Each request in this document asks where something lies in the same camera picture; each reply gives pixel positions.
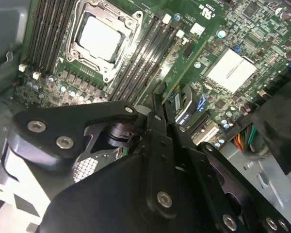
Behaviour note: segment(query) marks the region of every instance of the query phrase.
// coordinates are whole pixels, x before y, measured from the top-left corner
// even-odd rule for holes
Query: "black plastic bracket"
[[[7,141],[10,149],[23,159],[48,171],[68,172],[84,150],[86,127],[134,123],[136,118],[137,112],[124,101],[34,109],[13,117]],[[43,122],[46,129],[40,133],[30,131],[28,123],[33,120]],[[60,136],[71,138],[73,147],[58,147],[56,140]]]

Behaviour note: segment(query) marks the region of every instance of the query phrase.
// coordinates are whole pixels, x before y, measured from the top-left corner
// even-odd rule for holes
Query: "black plastic part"
[[[194,133],[196,133],[201,127],[204,126],[206,121],[211,117],[211,113],[206,110],[200,118],[189,128],[189,134],[192,136]]]
[[[13,117],[7,141],[16,155],[46,170],[62,173],[70,171],[83,152],[83,134],[87,126],[134,123],[136,118],[137,112],[123,101],[32,109]],[[41,133],[30,131],[27,125],[33,120],[44,122],[46,130]],[[71,138],[73,147],[68,150],[59,148],[56,139],[60,136]]]
[[[195,48],[195,45],[193,43],[189,43],[188,46],[186,47],[185,51],[183,52],[183,56],[185,58],[189,58],[190,55],[192,54],[193,52],[193,49]]]
[[[291,171],[291,81],[253,114],[252,121],[288,174]]]

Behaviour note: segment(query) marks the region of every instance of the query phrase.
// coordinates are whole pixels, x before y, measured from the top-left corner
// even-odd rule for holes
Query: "black cover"
[[[291,171],[291,81],[252,116],[285,174]]]

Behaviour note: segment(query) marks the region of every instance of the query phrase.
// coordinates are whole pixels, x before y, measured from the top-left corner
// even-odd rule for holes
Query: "capacitor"
[[[85,99],[85,94],[83,93],[79,96],[79,101],[84,101],[84,99]]]
[[[224,30],[217,31],[217,37],[223,39],[226,36],[226,32]]]
[[[249,105],[247,103],[245,103],[243,105],[244,109],[246,110],[246,112],[250,113],[252,111],[252,109],[249,107]]]
[[[224,144],[225,143],[225,140],[222,137],[218,137],[218,142],[220,144]]]
[[[75,97],[77,94],[77,91],[75,89],[72,89],[71,91],[69,91],[69,96]]]
[[[234,122],[231,118],[227,119],[227,123],[230,127],[234,126]]]
[[[285,53],[285,58],[291,61],[291,51]]]
[[[291,12],[283,12],[280,14],[279,18],[284,21],[288,21],[291,19]]]
[[[32,86],[33,86],[33,84],[34,84],[34,83],[33,83],[33,82],[31,82],[31,81],[29,81],[29,82],[27,82],[27,83],[26,83],[26,85],[27,85],[28,87],[32,87]]]
[[[225,125],[225,124],[227,124],[227,120],[221,120],[221,124],[223,124],[223,125]]]
[[[241,108],[240,108],[240,112],[241,112],[241,114],[243,114],[244,116],[248,115],[248,113],[247,113],[247,111],[245,110],[244,107],[241,107]]]
[[[52,82],[54,82],[54,81],[55,81],[55,78],[54,78],[54,77],[52,77],[52,76],[49,76],[49,77],[48,77],[48,81],[49,81],[50,83],[52,83]]]
[[[175,20],[175,21],[180,21],[180,19],[181,19],[181,15],[180,15],[179,13],[176,13],[176,14],[174,15],[174,20]]]
[[[227,130],[229,128],[229,124],[223,125],[223,128],[225,128]]]
[[[233,114],[232,114],[231,112],[226,112],[226,116],[227,116],[227,117],[232,117]]]
[[[68,88],[68,86],[66,84],[64,84],[60,87],[60,91],[65,92],[67,90],[67,88]]]
[[[36,91],[39,90],[41,87],[42,86],[39,83],[32,86],[33,90],[36,90]]]

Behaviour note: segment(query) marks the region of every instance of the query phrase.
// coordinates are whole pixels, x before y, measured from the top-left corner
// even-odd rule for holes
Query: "chip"
[[[216,104],[214,105],[217,109],[221,109],[226,105],[226,103],[223,100],[218,100]]]
[[[285,46],[290,47],[290,46],[291,46],[291,41],[290,41],[290,40],[287,40],[287,41],[285,42]]]
[[[258,10],[258,5],[255,2],[251,2],[243,11],[243,13],[249,18],[251,18],[257,10]]]

